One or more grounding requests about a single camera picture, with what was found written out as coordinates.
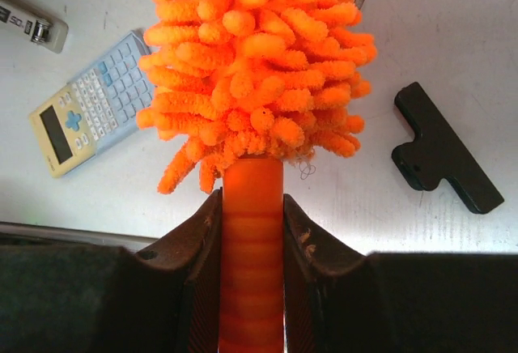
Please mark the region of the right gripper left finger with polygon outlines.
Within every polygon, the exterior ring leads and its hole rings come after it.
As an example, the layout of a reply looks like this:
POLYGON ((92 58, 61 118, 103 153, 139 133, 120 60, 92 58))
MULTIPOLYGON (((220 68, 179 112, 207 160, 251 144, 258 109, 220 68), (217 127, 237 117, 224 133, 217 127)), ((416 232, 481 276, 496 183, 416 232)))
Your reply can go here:
POLYGON ((1 233, 2 351, 217 351, 221 201, 137 252, 1 233))

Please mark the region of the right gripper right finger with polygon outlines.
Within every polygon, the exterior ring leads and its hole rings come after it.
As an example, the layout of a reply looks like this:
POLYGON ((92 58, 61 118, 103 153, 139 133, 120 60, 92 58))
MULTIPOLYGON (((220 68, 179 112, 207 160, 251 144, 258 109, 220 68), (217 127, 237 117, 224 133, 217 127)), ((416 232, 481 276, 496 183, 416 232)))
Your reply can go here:
POLYGON ((514 352, 512 254, 362 255, 284 198, 290 352, 514 352))

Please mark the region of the orange microfiber duster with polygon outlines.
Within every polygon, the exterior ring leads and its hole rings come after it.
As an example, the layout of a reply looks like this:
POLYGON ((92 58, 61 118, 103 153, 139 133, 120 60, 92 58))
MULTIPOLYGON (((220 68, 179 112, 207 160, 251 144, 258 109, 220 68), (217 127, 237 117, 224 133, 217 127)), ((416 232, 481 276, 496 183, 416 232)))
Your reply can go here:
POLYGON ((193 170, 205 193, 223 182, 218 348, 280 352, 283 165, 359 149, 364 121, 347 106, 371 89, 359 68, 374 37, 354 31, 356 0, 152 1, 155 50, 139 65, 155 94, 137 123, 187 138, 158 191, 193 170))

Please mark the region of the black and white stapler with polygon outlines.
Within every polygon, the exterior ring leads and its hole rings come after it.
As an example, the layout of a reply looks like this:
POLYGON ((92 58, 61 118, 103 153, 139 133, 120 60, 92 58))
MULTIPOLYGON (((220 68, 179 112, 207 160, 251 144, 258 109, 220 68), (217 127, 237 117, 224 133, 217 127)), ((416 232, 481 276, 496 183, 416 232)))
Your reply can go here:
POLYGON ((53 53, 61 53, 69 27, 24 0, 1 0, 1 28, 53 53))

